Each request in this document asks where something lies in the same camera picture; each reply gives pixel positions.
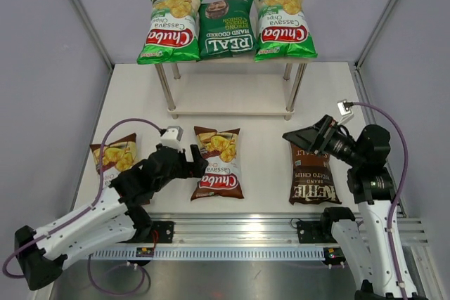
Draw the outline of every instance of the green chip bag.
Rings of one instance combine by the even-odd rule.
[[[255,61],[286,56],[317,58],[302,2],[255,0],[259,21],[259,49]]]
[[[250,24],[253,0],[221,0],[200,5],[200,58],[227,58],[257,48]]]
[[[199,60],[195,18],[202,0],[151,0],[150,31],[137,63]]]

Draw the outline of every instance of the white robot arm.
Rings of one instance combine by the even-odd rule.
[[[352,105],[345,100],[338,103],[342,120],[351,118]],[[392,205],[397,203],[397,196],[385,168],[390,152],[389,132],[371,124],[354,140],[347,128],[325,115],[315,125],[285,133],[283,138],[307,152],[327,153],[351,166],[347,185],[363,217],[370,251],[348,208],[326,208],[318,227],[339,244],[358,289],[355,299],[423,300],[417,295],[406,266],[397,227],[397,206]]]
[[[15,256],[30,290],[47,286],[98,249],[149,236],[153,222],[141,205],[172,179],[201,178],[207,167],[196,145],[191,145],[193,161],[186,161],[179,145],[182,132],[179,126],[164,130],[156,151],[113,179],[94,206],[86,204],[36,230],[16,231]]]

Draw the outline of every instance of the shelf leg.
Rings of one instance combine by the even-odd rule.
[[[177,63],[172,63],[172,72],[174,73],[174,79],[180,80],[181,75]]]
[[[293,64],[292,63],[286,63],[286,68],[284,69],[284,80],[290,79],[290,71],[293,70]]]
[[[306,70],[306,68],[307,68],[306,63],[300,63],[298,65],[297,74],[295,75],[294,85],[292,86],[292,91],[290,92],[288,105],[286,106],[286,111],[288,111],[288,112],[294,111],[295,100],[297,100],[298,91],[300,89],[300,84],[302,83],[303,74],[304,74],[304,71]],[[288,120],[290,120],[290,118],[291,118],[291,115],[286,115],[284,119],[286,121],[288,121]]]
[[[157,71],[157,75],[161,81],[162,91],[164,92],[164,96],[167,101],[167,108],[169,108],[169,110],[175,110],[174,99],[172,97],[172,93],[170,92],[169,84],[167,83],[167,78],[166,78],[166,73],[164,71],[164,67],[162,66],[161,63],[156,63],[155,68]]]

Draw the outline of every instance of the snack bag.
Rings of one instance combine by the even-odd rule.
[[[303,0],[255,0],[259,50],[255,61],[277,57],[317,58],[304,19]]]
[[[90,145],[97,173],[100,173],[100,144]],[[109,186],[111,180],[131,168],[137,161],[136,134],[125,136],[103,148],[103,187]]]
[[[244,198],[240,188],[237,152],[239,131],[240,129],[234,129],[219,132],[194,126],[200,154],[208,161],[208,167],[191,200],[210,196]]]
[[[253,0],[221,0],[200,5],[200,58],[229,58],[254,51],[250,24]]]
[[[195,18],[202,0],[152,0],[152,20],[137,63],[199,60]]]
[[[293,144],[290,144],[290,148],[293,173],[289,202],[292,205],[323,202],[341,204],[330,170],[330,156],[316,156]]]

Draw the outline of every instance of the brown chip bag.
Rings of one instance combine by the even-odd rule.
[[[100,144],[90,145],[97,173],[100,173]],[[111,180],[122,171],[131,168],[137,159],[136,134],[125,136],[115,142],[105,145],[103,149],[103,187],[109,186]]]
[[[200,154],[208,161],[208,167],[191,200],[210,196],[244,198],[240,188],[237,152],[239,131],[217,131],[194,126]]]
[[[316,156],[290,144],[292,150],[292,185],[289,202],[320,204],[330,202],[342,204],[336,195],[330,156]]]

